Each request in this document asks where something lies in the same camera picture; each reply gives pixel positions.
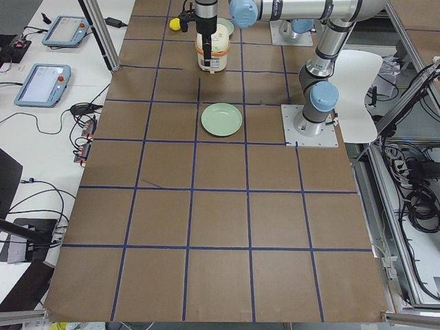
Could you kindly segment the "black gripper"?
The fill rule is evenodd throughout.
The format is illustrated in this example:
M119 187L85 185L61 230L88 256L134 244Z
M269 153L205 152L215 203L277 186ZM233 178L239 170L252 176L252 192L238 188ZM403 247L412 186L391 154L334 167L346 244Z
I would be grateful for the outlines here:
M182 10L178 16L183 33L188 31L188 24L195 21L195 3L189 0L184 0Z
M212 58L211 35L217 31L217 0L196 0L195 21L196 30L202 35L203 65L210 67Z

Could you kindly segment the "green plate near arm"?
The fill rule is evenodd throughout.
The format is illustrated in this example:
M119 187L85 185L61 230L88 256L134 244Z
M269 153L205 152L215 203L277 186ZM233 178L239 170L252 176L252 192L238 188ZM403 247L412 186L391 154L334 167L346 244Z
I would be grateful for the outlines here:
M222 17L218 17L217 23L226 27L226 29L228 31L228 35L232 36L233 31L234 31L234 25L230 20L222 18Z
M214 136L226 137L236 133L243 124L241 112L228 103L214 103L203 110L201 124Z

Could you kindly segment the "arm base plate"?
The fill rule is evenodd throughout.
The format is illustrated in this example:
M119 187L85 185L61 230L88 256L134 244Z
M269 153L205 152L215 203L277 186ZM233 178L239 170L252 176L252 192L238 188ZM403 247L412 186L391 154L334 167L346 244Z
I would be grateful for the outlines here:
M269 23L273 45L311 47L313 19L279 20Z
M304 148L336 148L338 139L335 128L328 115L322 124L305 124L302 120L303 106L300 104L282 104L281 113L285 145Z

